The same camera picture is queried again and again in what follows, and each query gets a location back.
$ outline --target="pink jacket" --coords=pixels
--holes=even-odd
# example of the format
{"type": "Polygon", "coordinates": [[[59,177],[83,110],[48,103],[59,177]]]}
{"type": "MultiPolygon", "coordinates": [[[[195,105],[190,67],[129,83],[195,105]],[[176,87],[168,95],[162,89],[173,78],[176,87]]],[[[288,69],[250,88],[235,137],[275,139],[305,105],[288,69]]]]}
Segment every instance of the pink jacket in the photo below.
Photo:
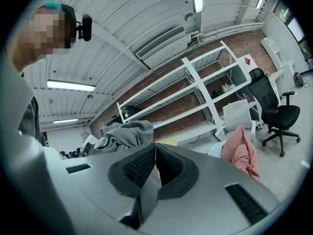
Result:
{"type": "Polygon", "coordinates": [[[237,127],[224,144],[221,159],[236,166],[255,180],[261,180],[256,151],[242,125],[237,127]]]}

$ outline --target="floor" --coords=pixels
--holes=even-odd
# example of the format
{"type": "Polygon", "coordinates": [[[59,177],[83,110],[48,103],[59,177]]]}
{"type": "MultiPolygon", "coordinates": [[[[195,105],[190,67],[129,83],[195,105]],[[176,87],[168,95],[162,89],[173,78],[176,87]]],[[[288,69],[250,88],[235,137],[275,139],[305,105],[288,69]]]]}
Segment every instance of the floor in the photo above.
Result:
{"type": "MultiPolygon", "coordinates": [[[[297,143],[294,137],[283,137],[285,156],[281,158],[279,156],[279,138],[267,142],[265,147],[262,146],[262,140],[273,134],[267,133],[268,127],[264,124],[262,129],[257,130],[257,142],[253,144],[258,155],[261,183],[271,190],[280,201],[284,201],[297,192],[308,172],[308,168],[302,163],[304,161],[311,164],[313,157],[313,74],[306,74],[303,79],[308,80],[310,86],[301,89],[292,88],[296,94],[290,99],[290,104],[299,106],[301,112],[297,122],[289,129],[300,135],[301,142],[297,143]]],[[[194,144],[188,143],[182,147],[207,153],[214,142],[217,141],[208,136],[199,139],[194,144]]]]}

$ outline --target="person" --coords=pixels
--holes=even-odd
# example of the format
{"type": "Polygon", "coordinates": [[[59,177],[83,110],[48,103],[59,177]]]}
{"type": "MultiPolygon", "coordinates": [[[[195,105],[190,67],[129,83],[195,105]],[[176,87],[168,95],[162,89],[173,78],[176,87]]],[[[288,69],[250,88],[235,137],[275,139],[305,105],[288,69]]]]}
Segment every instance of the person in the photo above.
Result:
{"type": "Polygon", "coordinates": [[[67,7],[57,1],[45,2],[7,41],[1,54],[4,65],[0,79],[2,84],[8,84],[4,86],[7,93],[1,92],[0,96],[0,103],[6,109],[0,117],[1,129],[18,129],[22,134],[33,136],[42,146],[45,138],[40,129],[38,103],[22,77],[27,66],[55,54],[58,49],[73,46],[76,18],[67,7]]]}

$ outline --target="white wall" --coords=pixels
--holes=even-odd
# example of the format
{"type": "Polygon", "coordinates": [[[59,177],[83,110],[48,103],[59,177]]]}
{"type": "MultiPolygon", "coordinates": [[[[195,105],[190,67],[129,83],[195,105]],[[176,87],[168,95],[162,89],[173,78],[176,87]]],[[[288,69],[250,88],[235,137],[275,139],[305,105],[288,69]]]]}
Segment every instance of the white wall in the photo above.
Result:
{"type": "Polygon", "coordinates": [[[309,66],[307,62],[305,62],[297,41],[284,23],[273,13],[276,4],[277,3],[273,3],[272,7],[264,17],[263,21],[265,25],[262,31],[268,37],[272,37],[280,47],[279,56],[284,64],[288,63],[289,60],[293,60],[294,71],[300,73],[307,71],[309,66]]]}
{"type": "Polygon", "coordinates": [[[76,150],[76,148],[80,148],[83,145],[81,134],[85,132],[90,134],[88,126],[47,131],[49,147],[56,149],[58,153],[60,151],[76,150]]]}

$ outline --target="gray device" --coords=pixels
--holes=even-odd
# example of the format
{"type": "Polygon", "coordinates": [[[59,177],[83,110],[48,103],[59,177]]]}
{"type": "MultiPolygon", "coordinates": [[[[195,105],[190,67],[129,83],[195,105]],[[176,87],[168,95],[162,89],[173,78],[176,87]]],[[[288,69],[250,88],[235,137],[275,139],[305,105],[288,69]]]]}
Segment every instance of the gray device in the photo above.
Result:
{"type": "Polygon", "coordinates": [[[60,160],[33,137],[1,136],[9,182],[53,233],[253,234],[282,210],[261,183],[191,150],[152,143],[60,160]]]}

